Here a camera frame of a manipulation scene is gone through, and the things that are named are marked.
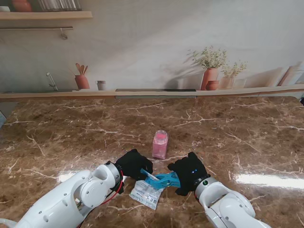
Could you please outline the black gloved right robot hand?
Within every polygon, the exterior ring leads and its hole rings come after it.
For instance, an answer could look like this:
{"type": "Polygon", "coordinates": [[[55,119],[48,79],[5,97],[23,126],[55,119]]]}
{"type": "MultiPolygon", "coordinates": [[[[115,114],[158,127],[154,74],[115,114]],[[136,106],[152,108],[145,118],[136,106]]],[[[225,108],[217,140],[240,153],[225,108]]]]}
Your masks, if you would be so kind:
{"type": "Polygon", "coordinates": [[[187,157],[170,163],[167,168],[175,172],[179,178],[180,187],[175,193],[180,196],[187,196],[189,192],[195,191],[204,179],[211,176],[194,152],[189,152],[187,157]]]}

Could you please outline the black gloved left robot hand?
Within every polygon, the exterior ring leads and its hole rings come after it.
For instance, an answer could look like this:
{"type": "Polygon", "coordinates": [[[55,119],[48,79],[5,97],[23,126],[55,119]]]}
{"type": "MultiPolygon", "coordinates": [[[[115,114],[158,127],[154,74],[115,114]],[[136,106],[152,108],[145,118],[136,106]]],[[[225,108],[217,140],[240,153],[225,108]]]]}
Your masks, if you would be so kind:
{"type": "Polygon", "coordinates": [[[128,151],[116,161],[115,165],[117,168],[121,168],[124,176],[131,177],[136,181],[142,181],[147,178],[147,174],[141,173],[141,169],[149,174],[153,173],[153,163],[141,155],[137,149],[128,151]]]}

